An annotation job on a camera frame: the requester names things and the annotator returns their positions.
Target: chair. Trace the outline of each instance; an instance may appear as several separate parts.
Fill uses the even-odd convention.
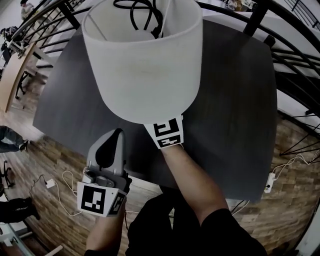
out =
[[[1,175],[1,177],[0,177],[0,178],[1,178],[1,179],[0,179],[0,184],[2,184],[2,178],[4,177],[5,182],[6,182],[7,186],[8,186],[8,188],[11,188],[11,187],[13,187],[15,184],[14,184],[13,182],[10,182],[10,180],[9,180],[9,178],[8,178],[8,171],[10,171],[11,168],[10,168],[10,167],[6,168],[6,163],[8,163],[7,160],[3,162],[3,173],[2,173],[2,170],[1,170],[1,167],[0,167],[0,175]]]
[[[5,65],[7,65],[8,62],[10,61],[10,59],[11,59],[11,51],[9,50],[9,48],[5,48],[5,49],[3,50],[3,58],[4,58],[4,61],[5,61]],[[23,83],[23,81],[27,78],[27,76],[30,76],[30,77],[31,77],[31,74],[28,73],[28,72],[26,72],[26,71],[24,71],[24,73],[23,73],[23,75],[22,75],[22,77],[21,77],[21,79],[20,79],[20,81],[19,81],[19,84],[18,84],[18,87],[17,87],[17,89],[16,89],[16,92],[15,92],[15,98],[16,98],[17,100],[19,100],[19,97],[18,97],[19,89],[22,91],[22,94],[23,94],[23,95],[26,94],[26,92],[24,91],[24,89],[23,89],[23,87],[22,87],[22,83]]]

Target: dark gray table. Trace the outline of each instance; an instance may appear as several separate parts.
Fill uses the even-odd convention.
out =
[[[277,125],[271,52],[261,41],[210,21],[204,21],[203,34],[200,90],[183,114],[184,147],[227,198],[258,201],[270,171]],[[176,186],[144,126],[121,119],[104,104],[81,30],[55,64],[33,125],[83,156],[101,135],[121,128],[130,174]]]

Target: black pants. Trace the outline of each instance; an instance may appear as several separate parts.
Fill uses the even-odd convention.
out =
[[[0,222],[17,223],[33,215],[34,207],[31,200],[12,199],[8,202],[0,202]]]
[[[173,208],[172,228],[169,213]],[[179,192],[161,194],[149,200],[131,223],[126,255],[197,255],[200,228]]]
[[[13,144],[7,144],[2,142],[6,138]],[[5,152],[17,152],[19,151],[19,146],[24,142],[24,139],[20,134],[16,133],[14,130],[7,126],[0,126],[0,153]]]

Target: lamp shade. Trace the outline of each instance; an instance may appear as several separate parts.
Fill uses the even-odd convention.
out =
[[[139,28],[135,30],[130,10],[117,8],[113,2],[98,3],[82,22],[104,103],[117,116],[138,124],[155,124],[181,115],[195,100],[200,85],[201,8],[194,0],[157,0],[157,9],[163,16],[167,10],[167,15],[163,38],[155,39],[151,34],[158,26],[154,15],[144,30],[149,11],[135,10]]]

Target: wooden desk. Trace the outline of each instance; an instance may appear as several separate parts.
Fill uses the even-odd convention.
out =
[[[200,89],[183,113],[183,145],[227,198],[260,200],[275,147],[276,118],[277,89],[269,47],[204,20]],[[33,125],[83,156],[100,136],[121,128],[129,174],[176,186],[145,127],[121,119],[104,104],[81,30],[51,71]]]
[[[30,57],[34,53],[37,53],[38,56],[48,61],[51,65],[54,65],[52,59],[40,50],[35,42],[26,48],[21,58],[18,58],[17,53],[14,53],[6,65],[0,80],[0,110],[7,112],[12,105],[19,81],[27,68]]]

